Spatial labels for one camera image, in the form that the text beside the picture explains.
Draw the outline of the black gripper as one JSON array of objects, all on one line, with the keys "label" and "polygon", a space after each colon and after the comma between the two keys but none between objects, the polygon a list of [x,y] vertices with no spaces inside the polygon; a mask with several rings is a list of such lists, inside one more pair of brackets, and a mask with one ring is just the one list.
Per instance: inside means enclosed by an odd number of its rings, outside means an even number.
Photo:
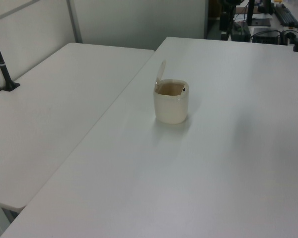
[{"label": "black gripper", "polygon": [[230,24],[232,21],[232,13],[231,12],[227,12],[224,11],[220,14],[220,31],[221,32],[221,40],[224,41],[228,41],[229,39],[229,32],[225,32],[224,31],[228,31],[230,28]]}]

